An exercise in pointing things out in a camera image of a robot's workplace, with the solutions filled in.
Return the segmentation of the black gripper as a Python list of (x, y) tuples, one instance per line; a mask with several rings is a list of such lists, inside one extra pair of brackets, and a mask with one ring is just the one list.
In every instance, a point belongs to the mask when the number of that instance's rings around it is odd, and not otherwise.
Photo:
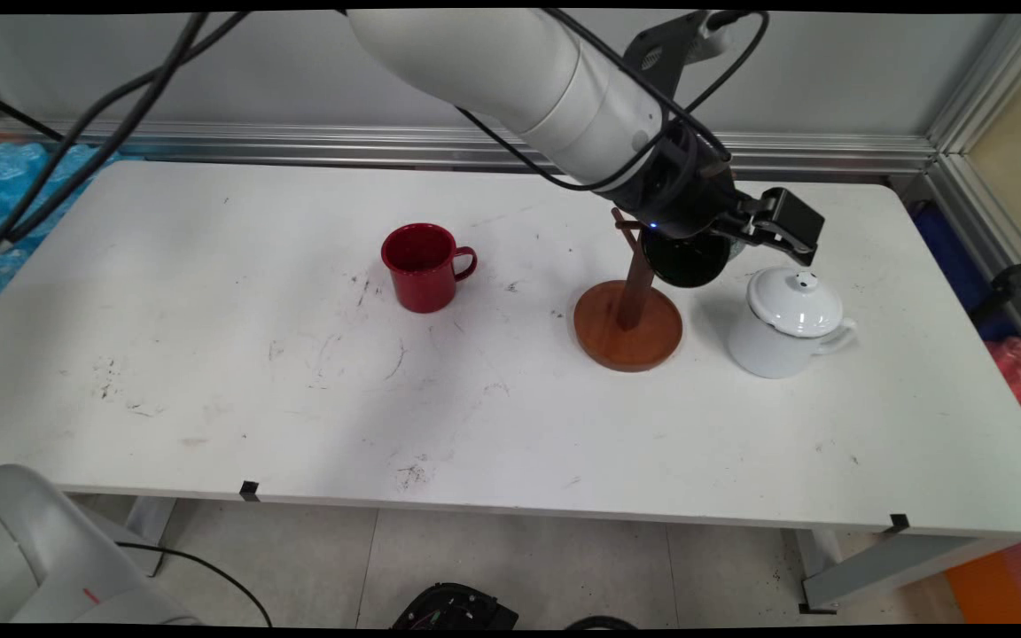
[(727, 162), (688, 126), (664, 129), (635, 170), (607, 187), (604, 198), (672, 239), (724, 231), (748, 235), (746, 242), (786, 253), (807, 268), (825, 226), (786, 187), (771, 187), (761, 198), (735, 189)]

